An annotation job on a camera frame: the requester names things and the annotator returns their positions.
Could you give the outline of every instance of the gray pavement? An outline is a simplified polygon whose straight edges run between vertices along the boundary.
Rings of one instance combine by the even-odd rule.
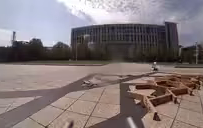
[[[160,67],[164,72],[203,74],[203,69]],[[194,97],[182,96],[179,105],[158,106],[162,121],[135,106],[126,94],[130,81],[149,79],[150,65],[115,63],[100,67],[0,65],[0,127],[59,128],[74,119],[75,127],[126,127],[133,117],[139,127],[203,127],[203,89]],[[137,75],[93,89],[82,88],[94,73]]]

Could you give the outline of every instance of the distant building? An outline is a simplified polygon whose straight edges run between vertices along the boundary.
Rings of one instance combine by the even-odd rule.
[[[178,56],[177,24],[104,24],[73,28],[71,46],[93,42],[110,59],[175,60]]]

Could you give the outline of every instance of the white cloud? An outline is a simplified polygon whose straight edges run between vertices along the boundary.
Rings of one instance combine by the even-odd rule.
[[[12,31],[0,29],[0,45],[7,46],[11,44]]]
[[[12,39],[12,33],[13,31],[8,29],[1,29],[0,28],[0,45],[1,46],[10,46],[11,45],[11,39]],[[28,41],[31,39],[30,37],[26,36],[26,34],[21,32],[16,32],[16,40],[21,41]]]
[[[57,0],[73,15],[103,23],[178,23],[182,44],[203,39],[203,0]]]

